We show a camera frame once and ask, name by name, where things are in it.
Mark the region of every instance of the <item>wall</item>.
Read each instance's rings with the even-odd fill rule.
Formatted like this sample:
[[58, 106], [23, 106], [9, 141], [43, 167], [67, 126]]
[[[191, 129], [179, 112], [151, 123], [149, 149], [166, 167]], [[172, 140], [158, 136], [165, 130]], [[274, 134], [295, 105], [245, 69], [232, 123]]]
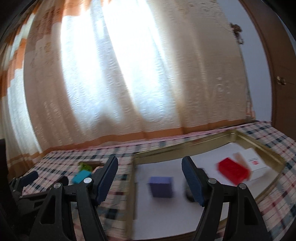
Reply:
[[251, 97], [259, 121], [270, 121], [272, 110], [271, 80], [265, 52], [259, 35], [238, 0], [217, 0], [229, 22], [242, 28], [244, 45], [240, 45]]

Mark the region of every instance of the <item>door knob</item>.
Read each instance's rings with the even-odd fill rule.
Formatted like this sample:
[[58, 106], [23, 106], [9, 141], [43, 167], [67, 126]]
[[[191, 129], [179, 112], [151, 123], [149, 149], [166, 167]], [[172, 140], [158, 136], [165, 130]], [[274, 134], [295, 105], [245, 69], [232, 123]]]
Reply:
[[276, 77], [276, 82], [279, 84], [279, 85], [286, 85], [286, 80], [283, 78], [283, 77], [279, 77], [277, 76]]

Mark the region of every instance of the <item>door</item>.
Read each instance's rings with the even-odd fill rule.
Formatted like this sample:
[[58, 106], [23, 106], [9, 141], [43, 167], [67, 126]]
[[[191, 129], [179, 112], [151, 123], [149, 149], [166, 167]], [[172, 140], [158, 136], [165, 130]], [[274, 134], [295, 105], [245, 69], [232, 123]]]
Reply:
[[296, 57], [289, 36], [276, 13], [262, 0], [239, 1], [255, 25], [266, 54], [272, 87], [272, 126], [296, 140]]

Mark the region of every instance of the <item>tray rim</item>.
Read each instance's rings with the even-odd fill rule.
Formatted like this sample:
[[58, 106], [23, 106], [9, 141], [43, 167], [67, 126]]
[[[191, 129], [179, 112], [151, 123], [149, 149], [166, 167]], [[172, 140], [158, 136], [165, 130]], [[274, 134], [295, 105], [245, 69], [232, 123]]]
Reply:
[[[160, 147], [160, 148], [156, 148], [154, 150], [148, 150], [148, 151], [143, 151], [143, 152], [138, 152], [136, 154], [133, 155], [132, 157], [132, 170], [131, 170], [131, 178], [128, 182], [128, 186], [130, 187], [128, 190], [128, 194], [127, 194], [127, 208], [126, 208], [126, 214], [125, 214], [125, 231], [126, 231], [126, 236], [127, 239], [131, 240], [131, 236], [132, 236], [132, 227], [133, 227], [133, 220], [134, 220], [134, 216], [136, 213], [136, 184], [135, 184], [135, 171], [136, 171], [136, 166], [137, 165], [141, 165], [141, 164], [148, 164], [148, 163], [157, 163], [157, 162], [162, 162], [162, 161], [152, 161], [152, 162], [143, 162], [141, 163], [139, 161], [139, 159], [143, 158], [143, 157], [149, 157], [149, 156], [153, 156], [153, 155], [157, 155], [157, 154], [164, 154], [166, 152], [171, 152], [173, 150], [180, 150], [183, 148], [187, 148], [187, 147], [191, 147], [191, 146], [195, 146], [198, 144], [202, 144], [205, 142], [208, 142], [210, 140], [214, 140], [214, 139], [218, 139], [218, 138], [222, 138], [225, 136], [237, 136], [239, 135], [240, 138], [246, 140], [247, 142], [251, 142], [253, 143], [255, 146], [259, 147], [260, 149], [263, 149], [265, 151], [266, 154], [270, 155], [273, 159], [277, 160], [278, 164], [281, 166], [281, 168], [279, 169], [279, 171], [275, 170], [276, 172], [278, 172], [278, 175], [276, 176], [276, 178], [268, 185], [267, 188], [265, 188], [256, 198], [255, 201], [256, 203], [261, 202], [266, 196], [268, 196], [268, 194], [272, 191], [272, 189], [275, 186], [275, 183], [278, 181], [284, 167], [285, 167], [285, 159], [283, 157], [281, 157], [278, 153], [276, 153], [275, 151], [273, 151], [271, 148], [268, 148], [267, 146], [265, 146], [264, 144], [262, 144], [261, 142], [259, 142], [258, 140], [236, 130], [236, 129], [230, 129], [230, 130], [226, 130], [226, 131], [222, 131], [219, 133], [213, 133], [213, 134], [209, 134], [207, 136], [201, 137], [201, 138], [197, 138], [194, 140], [190, 140], [190, 141], [186, 141], [186, 142], [182, 142], [182, 143], [178, 143], [175, 145], [171, 145], [171, 146], [167, 146], [167, 147]], [[219, 223], [219, 229], [222, 229], [226, 226], [226, 221], [227, 219], [223, 219], [220, 221]], [[178, 234], [178, 235], [172, 235], [172, 236], [167, 236], [167, 237], [160, 237], [160, 238], [154, 238], [154, 239], [144, 239], [141, 241], [145, 241], [145, 240], [155, 240], [155, 241], [161, 241], [161, 240], [183, 240], [189, 239], [189, 236], [193, 235], [195, 231], [192, 232], [188, 232], [188, 233], [184, 233], [184, 234]]]

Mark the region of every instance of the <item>purple block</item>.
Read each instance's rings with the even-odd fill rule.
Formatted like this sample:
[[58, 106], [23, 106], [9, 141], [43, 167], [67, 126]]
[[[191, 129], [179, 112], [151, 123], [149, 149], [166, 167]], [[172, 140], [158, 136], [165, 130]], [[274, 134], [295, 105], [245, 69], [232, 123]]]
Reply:
[[173, 197], [172, 177], [150, 177], [149, 186], [153, 197]]

